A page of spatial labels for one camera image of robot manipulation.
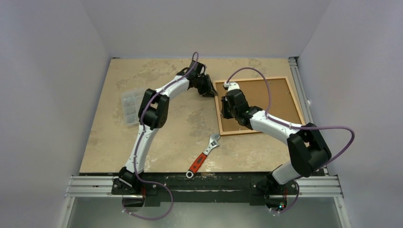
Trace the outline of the wooden picture frame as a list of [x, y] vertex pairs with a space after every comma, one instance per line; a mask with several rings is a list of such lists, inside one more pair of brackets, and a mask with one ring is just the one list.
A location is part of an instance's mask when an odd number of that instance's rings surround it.
[[[257, 106], [265, 110], [271, 104], [269, 113], [275, 117], [295, 124], [306, 123], [287, 77], [277, 76], [267, 79], [271, 92], [271, 100], [269, 100], [267, 86], [262, 78], [232, 79], [231, 81], [238, 83], [250, 106]], [[223, 87], [224, 82], [225, 80], [213, 81], [213, 86], [218, 92], [218, 95], [215, 97], [215, 104], [220, 135], [229, 136], [256, 133], [257, 131], [239, 125], [235, 119], [225, 119], [222, 117], [221, 98], [226, 93]]]

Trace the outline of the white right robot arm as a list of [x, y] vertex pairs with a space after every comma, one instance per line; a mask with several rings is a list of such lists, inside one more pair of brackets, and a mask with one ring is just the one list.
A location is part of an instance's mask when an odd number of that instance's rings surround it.
[[239, 125], [274, 137], [288, 147], [290, 161], [268, 175], [270, 192], [279, 193], [298, 177], [310, 177], [330, 161], [330, 149], [314, 124], [293, 124], [269, 115], [260, 107], [250, 106], [239, 89], [227, 91], [221, 103], [223, 118], [235, 119]]

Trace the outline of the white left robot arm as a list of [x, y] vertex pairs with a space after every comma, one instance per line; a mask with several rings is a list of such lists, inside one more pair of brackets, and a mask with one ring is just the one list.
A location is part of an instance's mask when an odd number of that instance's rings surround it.
[[140, 120], [138, 135], [128, 161], [119, 171], [115, 187], [120, 188], [123, 185], [129, 194], [137, 194], [142, 184], [160, 185], [156, 181], [143, 179], [145, 159], [154, 137], [168, 119], [171, 100], [190, 88], [197, 89], [199, 95], [203, 97], [217, 95], [205, 70], [206, 66], [203, 63], [192, 60], [189, 67], [178, 72], [166, 85], [145, 91], [138, 113]]

